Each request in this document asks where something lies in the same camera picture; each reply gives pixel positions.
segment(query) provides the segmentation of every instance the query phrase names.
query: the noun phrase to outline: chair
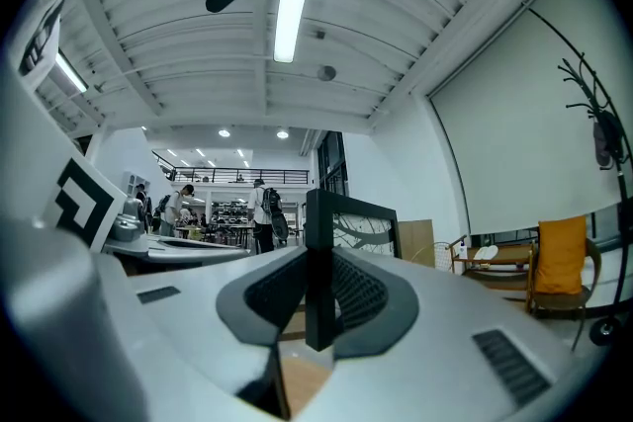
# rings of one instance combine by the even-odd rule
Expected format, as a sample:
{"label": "chair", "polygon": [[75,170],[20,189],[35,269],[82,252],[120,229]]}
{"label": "chair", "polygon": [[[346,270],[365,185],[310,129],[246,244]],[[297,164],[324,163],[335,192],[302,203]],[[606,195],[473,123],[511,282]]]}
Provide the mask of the chair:
{"label": "chair", "polygon": [[543,308],[552,311],[581,309],[581,325],[579,326],[576,339],[574,340],[572,351],[576,350],[576,345],[578,345],[578,340],[581,337],[583,328],[585,327],[587,301],[595,290],[597,279],[600,276],[600,269],[602,267],[602,257],[595,244],[593,244],[591,240],[587,239],[586,246],[586,257],[591,257],[593,261],[593,282],[591,283],[590,289],[585,286],[581,286],[581,291],[578,294],[533,294],[534,309]]}

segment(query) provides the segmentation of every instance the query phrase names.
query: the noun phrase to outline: backpack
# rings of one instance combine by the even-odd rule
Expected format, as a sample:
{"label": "backpack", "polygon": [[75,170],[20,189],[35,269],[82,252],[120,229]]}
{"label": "backpack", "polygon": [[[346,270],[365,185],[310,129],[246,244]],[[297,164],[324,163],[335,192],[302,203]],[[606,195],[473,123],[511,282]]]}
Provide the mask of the backpack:
{"label": "backpack", "polygon": [[281,212],[281,198],[275,189],[268,188],[264,190],[261,207],[266,214]]}
{"label": "backpack", "polygon": [[167,209],[167,203],[169,203],[169,198],[171,197],[171,194],[167,194],[165,197],[163,197],[160,200],[160,203],[158,203],[158,211],[159,212],[165,212],[165,210]]}

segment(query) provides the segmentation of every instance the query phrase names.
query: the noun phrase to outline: cushion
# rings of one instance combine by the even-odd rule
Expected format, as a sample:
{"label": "cushion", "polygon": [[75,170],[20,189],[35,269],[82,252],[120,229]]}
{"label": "cushion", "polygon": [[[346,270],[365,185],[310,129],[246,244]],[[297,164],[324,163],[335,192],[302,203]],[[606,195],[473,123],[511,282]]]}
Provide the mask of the cushion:
{"label": "cushion", "polygon": [[544,294],[579,294],[581,271],[587,254],[584,216],[539,221],[540,248],[534,291]]}

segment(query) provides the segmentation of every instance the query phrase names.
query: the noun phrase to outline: black railing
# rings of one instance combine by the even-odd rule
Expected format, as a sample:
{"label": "black railing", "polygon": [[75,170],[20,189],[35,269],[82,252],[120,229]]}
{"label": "black railing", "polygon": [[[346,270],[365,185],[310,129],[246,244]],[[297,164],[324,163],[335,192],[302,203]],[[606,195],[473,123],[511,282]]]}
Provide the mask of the black railing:
{"label": "black railing", "polygon": [[257,179],[267,185],[307,185],[308,171],[296,169],[232,169],[225,167],[176,167],[153,152],[156,162],[169,181],[189,183],[244,183]]}

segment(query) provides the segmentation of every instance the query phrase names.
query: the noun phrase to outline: black coat rack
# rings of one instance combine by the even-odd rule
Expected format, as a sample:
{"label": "black coat rack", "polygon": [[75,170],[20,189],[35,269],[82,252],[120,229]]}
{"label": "black coat rack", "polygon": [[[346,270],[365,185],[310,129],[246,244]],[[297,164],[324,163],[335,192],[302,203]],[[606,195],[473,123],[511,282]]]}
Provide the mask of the black coat rack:
{"label": "black coat rack", "polygon": [[[626,182],[624,180],[624,172],[622,170],[623,165],[628,161],[633,161],[633,154],[631,154],[631,145],[629,144],[628,137],[622,126],[622,121],[617,114],[617,110],[609,97],[609,94],[604,89],[604,86],[597,77],[597,73],[591,68],[585,59],[585,54],[578,51],[574,45],[565,37],[561,32],[556,29],[550,22],[539,15],[532,8],[523,4],[527,10],[547,25],[565,44],[574,52],[579,59],[578,70],[573,67],[570,62],[563,58],[563,65],[559,65],[558,68],[565,72],[568,76],[563,81],[574,81],[577,83],[583,93],[587,97],[588,104],[568,104],[566,108],[587,108],[588,117],[594,121],[594,137],[600,139],[602,144],[603,158],[598,158],[598,164],[600,170],[610,170],[615,168],[617,173],[618,187],[620,190],[621,204],[618,207],[618,229],[620,233],[620,239],[622,242],[622,261],[620,263],[620,273],[617,280],[617,288],[615,290],[615,298],[613,305],[609,310],[609,314],[597,321],[592,327],[589,334],[591,341],[596,345],[606,345],[610,343],[613,337],[617,334],[617,331],[621,328],[620,321],[615,318],[615,311],[617,305],[620,302],[622,295],[622,287],[624,285],[624,278],[626,276],[626,263],[628,256],[628,245],[631,235],[631,204],[628,202],[626,193]],[[585,81],[583,69],[586,69],[590,77],[593,79],[592,87]],[[605,103],[601,105],[596,97],[596,92],[599,92],[604,97]]]}

